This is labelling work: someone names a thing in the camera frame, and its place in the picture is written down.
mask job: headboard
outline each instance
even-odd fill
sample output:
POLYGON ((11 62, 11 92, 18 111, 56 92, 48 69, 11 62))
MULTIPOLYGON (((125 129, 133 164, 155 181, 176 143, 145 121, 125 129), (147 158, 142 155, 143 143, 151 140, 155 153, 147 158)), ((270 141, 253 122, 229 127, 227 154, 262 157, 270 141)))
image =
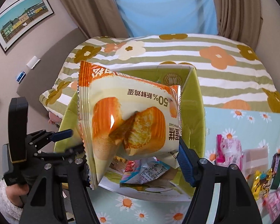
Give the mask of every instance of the headboard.
POLYGON ((31 69, 17 89, 17 94, 26 97, 30 107, 48 117, 48 111, 39 101, 39 96, 54 85, 68 54, 86 40, 79 28, 74 29, 54 44, 31 69))

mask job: wall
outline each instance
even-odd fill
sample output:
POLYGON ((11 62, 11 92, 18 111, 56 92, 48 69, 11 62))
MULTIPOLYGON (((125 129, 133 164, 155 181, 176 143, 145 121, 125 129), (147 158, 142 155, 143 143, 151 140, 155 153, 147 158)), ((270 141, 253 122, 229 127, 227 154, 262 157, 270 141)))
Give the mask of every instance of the wall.
MULTIPOLYGON (((0 12, 17 0, 6 0, 0 12)), ((1 147, 8 143, 7 116, 8 106, 11 98, 17 97, 16 76, 25 68, 27 62, 36 55, 41 57, 52 45, 64 37, 77 26, 69 17, 60 0, 48 0, 54 15, 46 18, 38 25, 35 25, 18 42, 4 54, 0 47, 0 173, 1 147)), ((47 123, 47 119, 39 115, 35 110, 29 108, 28 112, 28 133, 41 130, 54 130, 57 128, 47 123)))
POLYGON ((256 53, 280 92, 280 6, 276 0, 261 0, 263 24, 256 53))

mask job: orange and cream wrapper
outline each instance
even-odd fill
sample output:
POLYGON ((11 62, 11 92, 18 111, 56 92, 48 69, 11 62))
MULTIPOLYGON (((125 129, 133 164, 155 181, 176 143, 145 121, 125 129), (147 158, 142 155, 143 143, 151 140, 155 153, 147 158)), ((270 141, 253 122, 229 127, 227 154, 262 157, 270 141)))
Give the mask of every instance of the orange and cream wrapper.
POLYGON ((134 160, 178 151, 181 129, 172 87, 82 61, 78 90, 92 188, 115 155, 134 160))

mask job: striped bedding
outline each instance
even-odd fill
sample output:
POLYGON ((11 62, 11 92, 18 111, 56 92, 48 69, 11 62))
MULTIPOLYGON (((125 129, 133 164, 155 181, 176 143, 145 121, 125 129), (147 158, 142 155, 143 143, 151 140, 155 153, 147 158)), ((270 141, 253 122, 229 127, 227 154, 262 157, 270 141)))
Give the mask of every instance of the striped bedding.
POLYGON ((243 43, 201 34, 120 39, 94 37, 66 58, 52 89, 40 96, 62 118, 75 90, 81 60, 110 69, 190 63, 197 69, 205 106, 280 113, 280 94, 254 51, 243 43))

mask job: brown curtain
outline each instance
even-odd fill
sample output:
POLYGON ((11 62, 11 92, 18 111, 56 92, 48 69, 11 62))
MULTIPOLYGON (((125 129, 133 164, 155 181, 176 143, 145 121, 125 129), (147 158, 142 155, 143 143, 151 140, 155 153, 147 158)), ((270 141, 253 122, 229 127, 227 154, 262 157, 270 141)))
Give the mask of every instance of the brown curtain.
POLYGON ((88 38, 129 37, 114 0, 61 0, 61 2, 88 38))
POLYGON ((260 0, 214 0, 218 35, 256 49, 261 28, 260 0))

